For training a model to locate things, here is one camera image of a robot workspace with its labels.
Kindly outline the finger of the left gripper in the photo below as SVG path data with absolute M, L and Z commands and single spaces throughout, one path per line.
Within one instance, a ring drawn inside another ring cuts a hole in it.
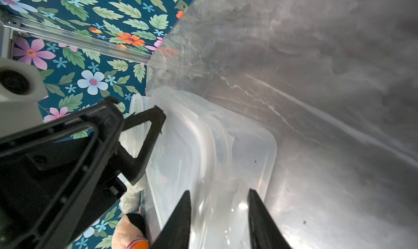
M 121 198 L 109 162 L 124 124 L 117 104 L 1 139 L 1 248 L 64 249 Z
M 133 114 L 124 120 L 123 131 L 150 122 L 151 126 L 136 158 L 118 143 L 112 155 L 112 165 L 119 170 L 131 185 L 135 185 L 145 174 L 155 143 L 162 133 L 166 115 L 161 108 L 154 106 L 148 110 Z

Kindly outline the rectangular clear lunch box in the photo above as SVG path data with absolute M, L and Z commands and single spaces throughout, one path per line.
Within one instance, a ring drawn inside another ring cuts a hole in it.
M 185 191 L 190 192 L 192 249 L 248 249 L 247 195 L 264 198 L 277 146 L 252 120 L 190 92 L 161 87 L 134 95 L 130 113 L 152 107 L 166 120 L 152 151 L 141 214 L 155 240 Z

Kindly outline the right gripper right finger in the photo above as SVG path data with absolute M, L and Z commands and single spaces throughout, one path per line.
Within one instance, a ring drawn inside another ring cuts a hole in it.
M 249 189 L 248 226 L 252 249 L 292 249 L 279 231 L 259 194 Z

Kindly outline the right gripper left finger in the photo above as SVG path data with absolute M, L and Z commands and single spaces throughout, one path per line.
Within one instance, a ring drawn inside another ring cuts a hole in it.
M 192 207 L 190 191 L 186 190 L 163 227 L 151 249 L 188 249 Z

